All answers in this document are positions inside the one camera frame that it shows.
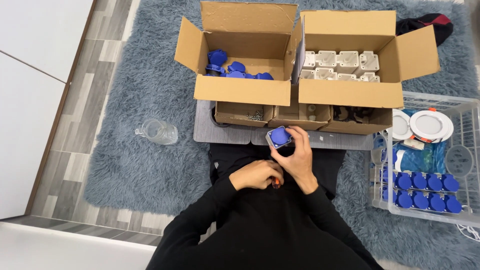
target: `small cardboard compartment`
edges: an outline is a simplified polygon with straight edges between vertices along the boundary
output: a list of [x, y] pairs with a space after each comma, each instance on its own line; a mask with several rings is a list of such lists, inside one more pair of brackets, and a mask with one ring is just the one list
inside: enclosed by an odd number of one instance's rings
[[[296, 4], [200, 2], [204, 31], [185, 17], [175, 60], [197, 73], [193, 97], [202, 100], [290, 105], [290, 75], [295, 55], [288, 51]], [[274, 80], [203, 76], [207, 54], [227, 53], [225, 69], [239, 61], [250, 74], [268, 72]]]
[[[370, 134], [390, 127], [391, 109], [403, 107], [401, 82], [440, 70], [433, 26], [396, 37], [395, 11], [301, 11], [300, 22], [288, 45], [296, 55], [305, 51], [373, 51], [381, 67], [376, 74], [382, 80], [375, 84], [298, 79], [300, 103], [375, 108], [368, 123], [331, 120], [323, 131]], [[302, 61], [295, 61], [294, 72], [301, 66]]]
[[[308, 107], [311, 104], [299, 103], [298, 101], [298, 87], [292, 86], [291, 93], [290, 106], [273, 107], [273, 117], [268, 122], [268, 127], [296, 125], [304, 130], [317, 130], [329, 123], [332, 118], [329, 105], [313, 104], [315, 105], [315, 111], [310, 112]], [[310, 115], [315, 115], [315, 121], [308, 119]]]
[[343, 122], [333, 119], [334, 108], [330, 106], [330, 114], [332, 119], [320, 128], [321, 131], [338, 132], [338, 133], [353, 133], [360, 135], [368, 135], [387, 129], [393, 124], [392, 109], [388, 108], [372, 108], [369, 116], [362, 119], [362, 123]]
[[[255, 115], [256, 111], [263, 111], [263, 120], [251, 120], [248, 115]], [[248, 104], [248, 103], [236, 103], [236, 102], [224, 102], [217, 101], [215, 105], [215, 121], [218, 123], [228, 123], [237, 125], [247, 125], [263, 127], [272, 119], [273, 106], [272, 105], [260, 105], [260, 104]]]

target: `white plastic enclosure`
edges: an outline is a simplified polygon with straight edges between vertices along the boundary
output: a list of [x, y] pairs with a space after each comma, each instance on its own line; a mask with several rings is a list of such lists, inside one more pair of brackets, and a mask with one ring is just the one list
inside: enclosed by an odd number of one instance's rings
[[302, 78], [302, 79], [315, 79], [315, 70], [302, 69], [300, 71], [300, 78]]
[[335, 68], [336, 52], [334, 50], [320, 50], [315, 54], [315, 67]]
[[305, 62], [303, 63], [302, 69], [314, 69], [315, 68], [315, 52], [306, 51], [305, 52]]
[[370, 82], [370, 83], [379, 83], [380, 77], [376, 76], [373, 72], [365, 72], [362, 76], [360, 76], [361, 82]]
[[365, 72], [377, 72], [380, 70], [380, 65], [378, 63], [378, 56], [373, 53], [373, 51], [364, 51], [360, 55], [360, 63], [357, 69], [352, 73], [355, 74], [358, 78], [362, 76]]
[[352, 74], [359, 66], [359, 53], [356, 50], [340, 51], [336, 55], [335, 72]]
[[339, 81], [352, 81], [352, 82], [359, 82], [360, 79], [357, 79], [357, 77], [354, 74], [338, 74], [337, 79]]
[[337, 73], [333, 71], [333, 68], [316, 68], [315, 79], [317, 80], [337, 80]]

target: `gray lap desk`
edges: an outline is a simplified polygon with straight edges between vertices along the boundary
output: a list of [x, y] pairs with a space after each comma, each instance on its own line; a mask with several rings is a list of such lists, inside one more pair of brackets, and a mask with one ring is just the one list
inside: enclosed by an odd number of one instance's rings
[[[252, 142], [254, 145], [268, 145], [265, 135], [273, 128], [243, 125], [219, 127], [213, 124], [211, 120], [211, 108], [214, 105], [214, 101], [197, 100], [195, 127], [193, 130], [193, 139], [196, 142], [223, 144], [248, 144]], [[372, 135], [331, 133], [313, 130], [307, 132], [310, 136], [310, 146], [312, 148], [366, 151], [370, 151], [373, 148]]]

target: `blue shaggy rug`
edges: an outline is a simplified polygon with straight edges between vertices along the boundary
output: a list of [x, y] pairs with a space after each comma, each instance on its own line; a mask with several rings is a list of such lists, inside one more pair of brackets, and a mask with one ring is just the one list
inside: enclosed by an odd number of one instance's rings
[[[397, 18], [443, 13], [453, 34], [439, 48], [442, 71], [403, 83], [405, 91], [477, 97], [469, 15], [449, 1], [291, 0], [299, 10], [397, 10]], [[201, 26], [198, 0], [142, 0], [125, 45], [90, 166], [85, 198], [112, 206], [178, 214], [210, 186], [208, 144], [194, 142], [195, 75], [173, 60], [181, 17]], [[179, 142], [138, 137], [144, 120], [177, 126]], [[334, 203], [377, 258], [422, 269], [479, 269], [480, 246], [452, 224], [392, 215], [367, 205], [366, 152], [348, 151]]]

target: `black shirt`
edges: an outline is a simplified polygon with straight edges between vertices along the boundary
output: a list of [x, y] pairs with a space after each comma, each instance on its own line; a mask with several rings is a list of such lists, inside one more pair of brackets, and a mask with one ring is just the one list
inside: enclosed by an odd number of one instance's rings
[[[217, 231], [199, 243], [211, 223]], [[319, 187], [219, 179], [165, 228], [147, 269], [382, 269]]]

